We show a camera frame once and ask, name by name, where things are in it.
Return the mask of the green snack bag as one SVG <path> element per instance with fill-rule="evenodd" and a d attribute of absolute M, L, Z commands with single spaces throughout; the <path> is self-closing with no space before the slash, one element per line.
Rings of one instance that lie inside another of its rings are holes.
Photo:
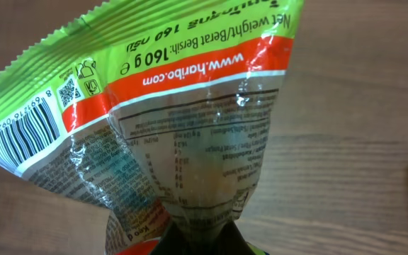
<path fill-rule="evenodd" d="M 259 182 L 302 0 L 107 1 L 0 73 L 0 166 L 110 210 L 107 254 L 171 222 L 214 254 Z"/>

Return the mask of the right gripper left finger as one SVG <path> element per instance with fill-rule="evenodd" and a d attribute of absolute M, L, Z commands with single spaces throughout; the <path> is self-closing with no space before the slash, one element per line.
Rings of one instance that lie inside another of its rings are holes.
<path fill-rule="evenodd" d="M 175 222 L 171 222 L 149 255 L 191 255 L 191 247 Z"/>

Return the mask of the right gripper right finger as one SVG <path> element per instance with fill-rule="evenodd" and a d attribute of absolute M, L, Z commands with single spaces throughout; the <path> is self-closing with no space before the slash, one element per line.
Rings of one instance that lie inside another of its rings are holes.
<path fill-rule="evenodd" d="M 254 255 L 233 221 L 228 222 L 214 243 L 215 255 Z"/>

